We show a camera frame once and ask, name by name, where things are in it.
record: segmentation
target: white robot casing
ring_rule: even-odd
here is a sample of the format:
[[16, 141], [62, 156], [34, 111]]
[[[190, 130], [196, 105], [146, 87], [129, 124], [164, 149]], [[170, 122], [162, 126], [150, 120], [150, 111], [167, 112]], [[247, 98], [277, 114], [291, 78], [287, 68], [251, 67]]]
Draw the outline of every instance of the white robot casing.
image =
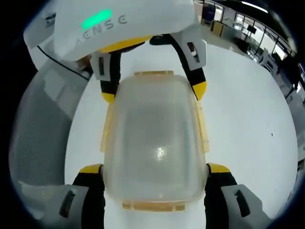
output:
[[[84, 30], [82, 23], [102, 10], [112, 16]], [[76, 61], [111, 44], [148, 35], [179, 32], [193, 24], [193, 0], [63, 0], [58, 5], [54, 49]]]

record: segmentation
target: black cable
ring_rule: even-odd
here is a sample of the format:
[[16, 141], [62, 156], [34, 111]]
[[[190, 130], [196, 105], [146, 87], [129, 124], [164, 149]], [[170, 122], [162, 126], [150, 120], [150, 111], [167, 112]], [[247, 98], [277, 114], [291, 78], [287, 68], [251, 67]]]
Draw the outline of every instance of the black cable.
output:
[[83, 75], [79, 74], [78, 72], [72, 70], [71, 68], [68, 68], [67, 66], [63, 65], [62, 63], [60, 63], [59, 61], [55, 60], [53, 57], [49, 56], [39, 45], [37, 46], [37, 48], [43, 53], [45, 54], [49, 59], [53, 60], [55, 63], [59, 64], [60, 66], [64, 67], [65, 69], [79, 75], [81, 78], [85, 79], [86, 81], [89, 81], [89, 79], [87, 79], [86, 77], [84, 77]]

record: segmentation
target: desk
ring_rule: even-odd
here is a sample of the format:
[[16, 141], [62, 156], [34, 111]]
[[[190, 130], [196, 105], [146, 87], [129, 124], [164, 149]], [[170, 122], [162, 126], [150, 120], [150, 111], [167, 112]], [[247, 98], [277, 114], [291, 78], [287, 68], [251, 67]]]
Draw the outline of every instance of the desk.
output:
[[[288, 105], [270, 73], [255, 62], [213, 45], [207, 46], [208, 82], [202, 105], [209, 135], [207, 162], [230, 168], [275, 217], [287, 201], [296, 177], [297, 141]], [[173, 70], [185, 75], [170, 45], [149, 43], [124, 53], [122, 78], [135, 71]], [[100, 142], [107, 104], [92, 77], [78, 105], [67, 145], [65, 182], [81, 168], [104, 162]], [[184, 212], [149, 213], [123, 210], [105, 194], [105, 228], [205, 228], [203, 199]]]

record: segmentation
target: window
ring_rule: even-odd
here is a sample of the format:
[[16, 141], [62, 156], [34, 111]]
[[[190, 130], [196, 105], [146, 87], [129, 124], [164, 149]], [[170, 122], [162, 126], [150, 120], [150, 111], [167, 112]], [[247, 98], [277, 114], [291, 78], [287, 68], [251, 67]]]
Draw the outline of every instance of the window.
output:
[[298, 92], [301, 90], [301, 88], [302, 88], [301, 84], [300, 84], [300, 83], [298, 83], [298, 85], [297, 85], [297, 89], [296, 89], [296, 92], [298, 93]]
[[269, 53], [272, 53], [276, 40], [277, 38], [274, 37], [273, 32], [270, 29], [266, 29], [260, 48], [267, 49]]
[[241, 30], [243, 26], [243, 21], [244, 21], [244, 15], [242, 14], [236, 14], [235, 22], [236, 24], [234, 25], [234, 28], [236, 30]]
[[224, 8], [220, 5], [215, 4], [215, 15], [214, 15], [214, 20], [215, 21], [221, 21], [221, 18], [223, 17], [224, 13]]
[[243, 23], [243, 33], [244, 34], [250, 34], [250, 32], [248, 31], [248, 26], [249, 25], [252, 25], [253, 26], [253, 24], [254, 24], [254, 20], [253, 19], [251, 19], [251, 18], [248, 18], [248, 17], [244, 17], [244, 23]]
[[262, 25], [259, 22], [254, 22], [254, 28], [256, 28], [256, 32], [255, 33], [251, 33], [251, 38], [253, 38], [258, 44], [261, 43], [261, 40], [263, 38], [264, 35], [264, 30], [265, 30], [265, 26]]
[[280, 57], [280, 59], [283, 60], [290, 53], [291, 50], [287, 46], [288, 45], [286, 44], [286, 42], [279, 37], [273, 50], [273, 53], [276, 53]]
[[304, 71], [304, 68], [302, 67], [301, 64], [299, 64], [299, 68], [300, 68], [300, 72], [301, 72], [301, 77], [302, 77], [303, 81], [305, 82], [305, 71]]

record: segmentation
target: container lid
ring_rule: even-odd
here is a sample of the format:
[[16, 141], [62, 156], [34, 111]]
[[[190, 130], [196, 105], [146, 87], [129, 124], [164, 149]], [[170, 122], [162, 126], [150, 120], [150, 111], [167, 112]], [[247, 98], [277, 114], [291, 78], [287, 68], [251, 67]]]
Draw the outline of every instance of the container lid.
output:
[[112, 106], [104, 182], [120, 201], [197, 199], [206, 174], [196, 100], [183, 76], [124, 79]]

